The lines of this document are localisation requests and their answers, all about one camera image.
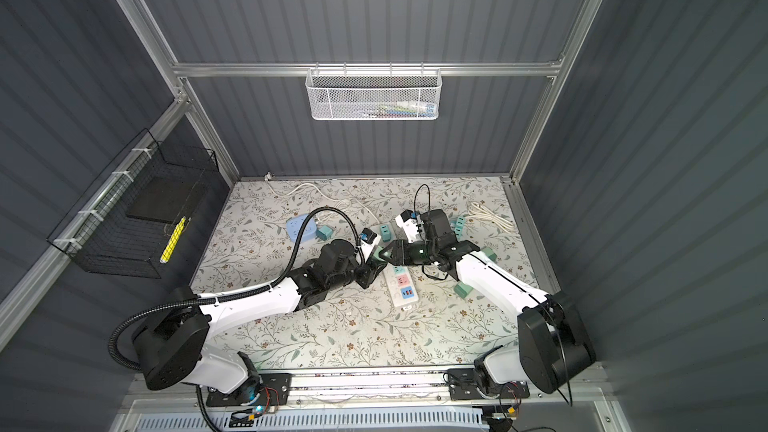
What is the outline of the white multicolour power strip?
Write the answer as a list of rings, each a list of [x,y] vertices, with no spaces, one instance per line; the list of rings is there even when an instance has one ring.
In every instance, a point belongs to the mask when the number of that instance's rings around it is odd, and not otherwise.
[[[407,267],[412,262],[408,252],[408,242],[398,242],[391,253],[396,264],[387,263],[383,271],[393,306],[403,312],[412,309],[419,300]]]

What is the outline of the teal usb power strip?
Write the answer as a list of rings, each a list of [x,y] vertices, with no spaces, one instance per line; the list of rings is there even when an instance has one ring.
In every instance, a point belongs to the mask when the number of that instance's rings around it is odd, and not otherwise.
[[[458,240],[462,240],[464,236],[464,229],[466,224],[466,219],[464,216],[459,216],[455,220],[451,222],[452,224],[452,230]]]

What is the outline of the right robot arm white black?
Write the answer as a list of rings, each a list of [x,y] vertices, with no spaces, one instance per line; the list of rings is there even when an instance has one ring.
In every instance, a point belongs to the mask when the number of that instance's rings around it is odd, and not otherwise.
[[[517,321],[515,345],[499,346],[474,361],[474,383],[486,396],[528,381],[552,394],[597,361],[575,303],[564,292],[549,294],[514,277],[479,246],[459,240],[441,209],[406,210],[396,216],[406,237],[384,247],[393,266],[434,265],[488,298]]]

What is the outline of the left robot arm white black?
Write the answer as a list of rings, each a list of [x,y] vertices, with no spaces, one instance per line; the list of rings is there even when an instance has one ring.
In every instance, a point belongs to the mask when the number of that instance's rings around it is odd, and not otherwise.
[[[318,258],[289,271],[276,286],[260,284],[225,295],[204,294],[213,302],[149,314],[134,331],[132,343],[145,384],[162,390],[189,383],[231,393],[256,382],[256,368],[245,353],[231,353],[213,339],[258,319],[285,315],[314,306],[328,294],[353,282],[366,288],[384,268],[373,254],[381,238],[366,228],[360,249],[343,239],[321,248]]]

